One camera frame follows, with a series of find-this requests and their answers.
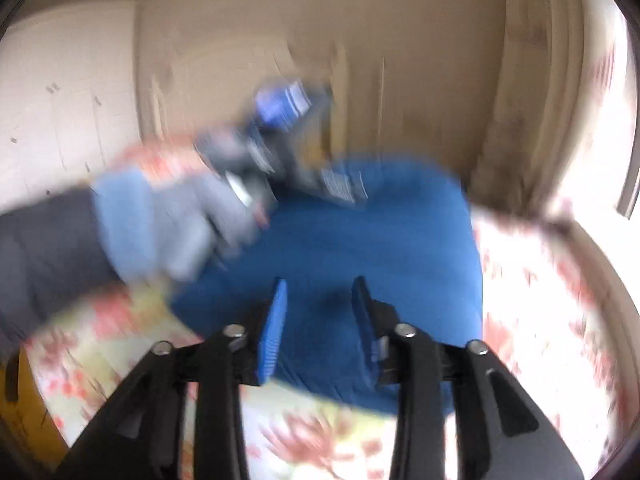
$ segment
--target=floral bedsheet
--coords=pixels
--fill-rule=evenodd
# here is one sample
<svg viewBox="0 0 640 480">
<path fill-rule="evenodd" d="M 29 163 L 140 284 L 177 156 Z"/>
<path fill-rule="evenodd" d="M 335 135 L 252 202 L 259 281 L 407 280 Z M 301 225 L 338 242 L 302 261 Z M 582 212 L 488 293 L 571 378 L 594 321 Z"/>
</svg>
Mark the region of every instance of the floral bedsheet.
<svg viewBox="0 0 640 480">
<path fill-rule="evenodd" d="M 618 441 L 616 362 L 574 259 L 542 227 L 473 211 L 484 272 L 484 339 L 558 429 L 590 478 Z M 70 446 L 120 380 L 158 340 L 198 341 L 172 316 L 165 283 L 84 298 L 34 336 L 36 385 Z M 196 388 L 189 388 L 182 478 L 193 477 Z M 271 382 L 241 391 L 251 478 L 388 478 L 396 421 Z M 446 420 L 446 475 L 457 476 Z"/>
</svg>

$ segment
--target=blue fabric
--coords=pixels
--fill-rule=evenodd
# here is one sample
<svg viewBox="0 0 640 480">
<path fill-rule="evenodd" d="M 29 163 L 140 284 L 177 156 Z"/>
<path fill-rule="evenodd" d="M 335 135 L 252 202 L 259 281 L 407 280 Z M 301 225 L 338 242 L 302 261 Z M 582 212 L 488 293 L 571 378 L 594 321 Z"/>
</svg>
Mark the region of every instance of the blue fabric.
<svg viewBox="0 0 640 480">
<path fill-rule="evenodd" d="M 260 90 L 255 97 L 256 113 L 272 128 L 290 129 L 310 106 L 311 101 L 300 80 Z"/>
<path fill-rule="evenodd" d="M 349 161 L 362 210 L 278 192 L 270 229 L 227 269 L 209 266 L 175 298 L 175 314 L 207 336 L 238 322 L 273 280 L 289 286 L 275 376 L 315 394 L 395 413 L 397 391 L 370 384 L 351 307 L 364 275 L 372 297 L 435 340 L 462 346 L 481 336 L 482 272 L 459 184 L 435 166 Z"/>
<path fill-rule="evenodd" d="M 287 320 L 287 299 L 287 282 L 280 280 L 258 341 L 256 375 L 260 384 L 264 384 L 273 375 L 278 363 L 282 330 Z"/>
<path fill-rule="evenodd" d="M 107 173 L 93 186 L 98 235 L 124 282 L 158 270 L 153 190 L 140 170 Z"/>
</svg>

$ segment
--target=blue gripper pad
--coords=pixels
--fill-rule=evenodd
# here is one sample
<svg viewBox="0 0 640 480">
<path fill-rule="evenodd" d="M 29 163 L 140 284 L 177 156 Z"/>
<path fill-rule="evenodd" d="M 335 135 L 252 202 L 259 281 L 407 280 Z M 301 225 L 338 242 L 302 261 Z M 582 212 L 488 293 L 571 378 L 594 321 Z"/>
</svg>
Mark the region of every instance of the blue gripper pad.
<svg viewBox="0 0 640 480">
<path fill-rule="evenodd" d="M 378 340 L 373 330 L 371 318 L 367 311 L 367 302 L 370 298 L 366 298 L 366 290 L 362 290 L 356 283 L 351 289 L 351 305 L 353 306 L 353 315 L 358 325 L 360 333 L 360 342 L 362 343 L 362 355 L 364 357 L 365 370 L 371 386 L 375 386 L 380 375 L 380 360 L 378 351 Z"/>
<path fill-rule="evenodd" d="M 287 282 L 278 280 L 258 342 L 258 364 L 256 375 L 260 384 L 264 384 L 274 373 L 278 361 L 278 351 L 287 317 Z"/>
</svg>

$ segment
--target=screw head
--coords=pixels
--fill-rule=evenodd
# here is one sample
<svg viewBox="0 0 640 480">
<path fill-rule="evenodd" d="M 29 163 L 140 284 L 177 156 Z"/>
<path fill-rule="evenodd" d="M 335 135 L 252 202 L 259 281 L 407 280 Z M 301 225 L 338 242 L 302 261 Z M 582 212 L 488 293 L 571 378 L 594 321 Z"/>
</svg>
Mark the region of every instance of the screw head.
<svg viewBox="0 0 640 480">
<path fill-rule="evenodd" d="M 244 326 L 236 324 L 227 325 L 224 327 L 222 333 L 232 339 L 242 337 L 244 335 Z"/>
<path fill-rule="evenodd" d="M 151 351 L 156 355 L 168 355 L 174 346 L 168 341 L 158 341 L 151 347 Z"/>
<path fill-rule="evenodd" d="M 394 329 L 400 337 L 413 337 L 415 328 L 407 323 L 398 323 Z"/>
<path fill-rule="evenodd" d="M 484 355 L 489 351 L 489 347 L 486 345 L 484 341 L 480 341 L 479 339 L 473 339 L 469 341 L 468 345 L 469 351 L 476 355 Z"/>
</svg>

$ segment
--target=dark sleeve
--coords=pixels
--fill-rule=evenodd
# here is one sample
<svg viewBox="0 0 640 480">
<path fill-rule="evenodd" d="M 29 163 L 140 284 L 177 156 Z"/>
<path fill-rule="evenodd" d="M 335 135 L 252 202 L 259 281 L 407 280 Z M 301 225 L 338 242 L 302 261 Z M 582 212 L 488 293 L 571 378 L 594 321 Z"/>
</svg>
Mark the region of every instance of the dark sleeve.
<svg viewBox="0 0 640 480">
<path fill-rule="evenodd" d="M 98 239 L 93 191 L 0 216 L 0 358 L 74 300 L 118 277 Z"/>
</svg>

